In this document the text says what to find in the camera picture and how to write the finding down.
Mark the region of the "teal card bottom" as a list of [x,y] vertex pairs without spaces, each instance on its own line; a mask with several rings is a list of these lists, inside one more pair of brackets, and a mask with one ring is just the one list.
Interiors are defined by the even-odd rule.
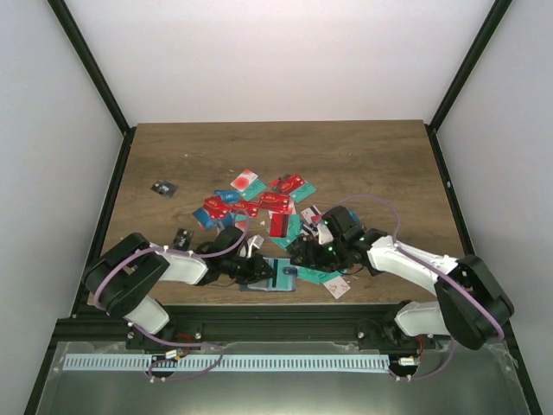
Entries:
[[298,269],[288,259],[269,259],[275,276],[269,279],[269,292],[293,292],[296,290]]

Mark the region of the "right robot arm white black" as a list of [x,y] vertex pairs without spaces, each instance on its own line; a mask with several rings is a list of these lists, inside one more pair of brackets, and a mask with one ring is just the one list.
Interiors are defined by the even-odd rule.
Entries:
[[359,265],[373,276],[400,277],[435,297],[433,302],[408,301],[399,307],[384,326],[390,346],[404,348],[417,335],[448,335],[477,350],[504,337],[514,306],[478,256],[457,259],[409,246],[394,234],[366,227],[343,206],[328,210],[315,229],[289,245],[294,265],[325,272]]

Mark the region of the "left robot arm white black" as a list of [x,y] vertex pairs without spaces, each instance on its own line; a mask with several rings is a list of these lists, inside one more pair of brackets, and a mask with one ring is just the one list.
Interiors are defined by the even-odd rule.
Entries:
[[159,349],[176,339],[169,312],[150,292],[158,282],[191,286],[215,283],[226,275],[235,284],[255,284],[276,276],[259,249],[263,239],[249,239],[245,231],[228,226],[213,241],[183,251],[158,246],[132,233],[87,266],[82,283],[93,295],[93,305],[108,316],[122,318],[146,335]]

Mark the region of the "blue leather card holder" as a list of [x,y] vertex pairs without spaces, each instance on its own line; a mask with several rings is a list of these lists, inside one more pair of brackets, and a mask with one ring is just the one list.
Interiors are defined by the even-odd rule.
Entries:
[[[269,259],[278,259],[278,258],[265,258],[264,260],[268,265],[269,265]],[[257,281],[255,283],[241,284],[239,286],[239,290],[240,291],[245,291],[245,292],[248,292],[248,291],[251,291],[251,292],[269,292],[268,291],[269,279],[273,278],[275,276],[275,271],[271,268],[270,265],[269,265],[269,268],[270,268],[270,273],[269,273],[269,276],[267,278],[262,279],[260,281]]]

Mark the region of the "white card orange logo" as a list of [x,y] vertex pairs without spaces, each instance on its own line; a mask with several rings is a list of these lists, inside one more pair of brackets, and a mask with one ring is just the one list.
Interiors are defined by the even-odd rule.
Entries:
[[340,299],[351,290],[351,286],[342,276],[324,282],[323,286],[334,299]]

